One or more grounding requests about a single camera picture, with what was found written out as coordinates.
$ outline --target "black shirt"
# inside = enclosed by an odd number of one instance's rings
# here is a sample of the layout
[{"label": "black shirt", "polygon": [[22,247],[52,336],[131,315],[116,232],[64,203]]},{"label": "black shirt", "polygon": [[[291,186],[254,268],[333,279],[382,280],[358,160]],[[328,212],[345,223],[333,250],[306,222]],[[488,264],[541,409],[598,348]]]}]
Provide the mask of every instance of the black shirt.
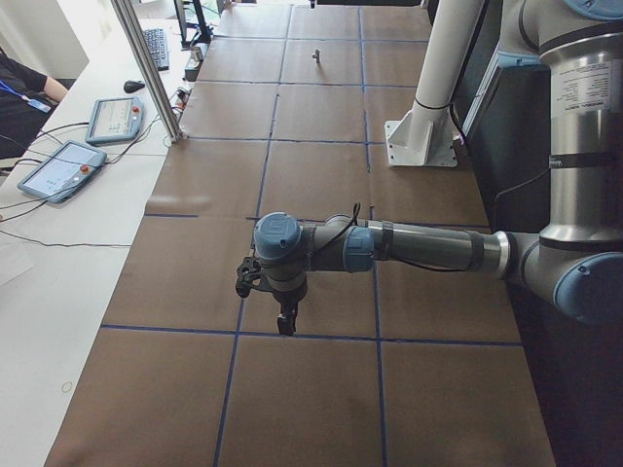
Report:
[{"label": "black shirt", "polygon": [[[42,100],[38,92],[46,85],[48,77],[0,54],[0,80],[15,92]],[[15,139],[28,147],[51,112],[44,113],[28,105],[18,96],[0,90],[0,159],[18,158],[24,149],[1,136]]]}]

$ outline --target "brown tiled floor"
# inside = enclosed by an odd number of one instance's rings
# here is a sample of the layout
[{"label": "brown tiled floor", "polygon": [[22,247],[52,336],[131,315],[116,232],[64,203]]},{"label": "brown tiled floor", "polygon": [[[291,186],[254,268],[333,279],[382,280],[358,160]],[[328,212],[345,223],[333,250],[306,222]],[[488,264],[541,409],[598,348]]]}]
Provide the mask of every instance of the brown tiled floor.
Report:
[{"label": "brown tiled floor", "polygon": [[419,7],[223,15],[238,39],[215,39],[202,79],[272,84],[196,83],[48,465],[553,465],[501,283],[310,272],[295,338],[269,294],[234,291],[246,217],[360,201],[360,217],[486,226],[468,164],[389,168],[374,144],[411,107],[429,30]]}]

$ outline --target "label on robot arm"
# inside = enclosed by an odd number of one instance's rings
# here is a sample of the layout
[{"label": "label on robot arm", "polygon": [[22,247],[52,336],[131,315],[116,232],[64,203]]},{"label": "label on robot arm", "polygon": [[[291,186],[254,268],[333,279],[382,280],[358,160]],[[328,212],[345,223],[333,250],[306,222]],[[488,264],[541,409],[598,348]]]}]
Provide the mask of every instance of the label on robot arm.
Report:
[{"label": "label on robot arm", "polygon": [[552,75],[552,119],[594,110],[621,111],[621,63],[606,61]]}]

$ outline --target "computer mouse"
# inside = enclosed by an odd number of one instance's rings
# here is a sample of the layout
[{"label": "computer mouse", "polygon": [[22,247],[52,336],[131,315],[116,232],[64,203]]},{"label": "computer mouse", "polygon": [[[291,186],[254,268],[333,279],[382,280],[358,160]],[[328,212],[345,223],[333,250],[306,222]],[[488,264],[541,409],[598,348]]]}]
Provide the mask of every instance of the computer mouse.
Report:
[{"label": "computer mouse", "polygon": [[128,94],[132,94],[133,92],[137,92],[143,88],[145,88],[145,83],[142,81],[128,80],[124,83],[124,91]]}]

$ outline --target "blue joint cap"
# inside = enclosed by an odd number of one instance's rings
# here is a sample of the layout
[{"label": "blue joint cap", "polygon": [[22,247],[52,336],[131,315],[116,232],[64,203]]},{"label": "blue joint cap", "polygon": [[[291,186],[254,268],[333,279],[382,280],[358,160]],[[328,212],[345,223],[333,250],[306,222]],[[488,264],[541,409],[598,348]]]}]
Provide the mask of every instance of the blue joint cap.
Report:
[{"label": "blue joint cap", "polygon": [[514,54],[512,52],[497,51],[497,66],[499,68],[537,65],[542,65],[537,54]]},{"label": "blue joint cap", "polygon": [[255,250],[263,260],[280,260],[299,245],[302,231],[296,218],[285,212],[267,214],[255,226]]},{"label": "blue joint cap", "polygon": [[621,0],[565,0],[568,7],[580,15],[599,21],[623,19]]},{"label": "blue joint cap", "polygon": [[353,227],[347,232],[342,250],[344,268],[347,272],[370,270],[374,264],[374,234],[370,229]]},{"label": "blue joint cap", "polygon": [[623,253],[593,255],[569,269],[554,288],[554,305],[585,324],[623,320]]}]

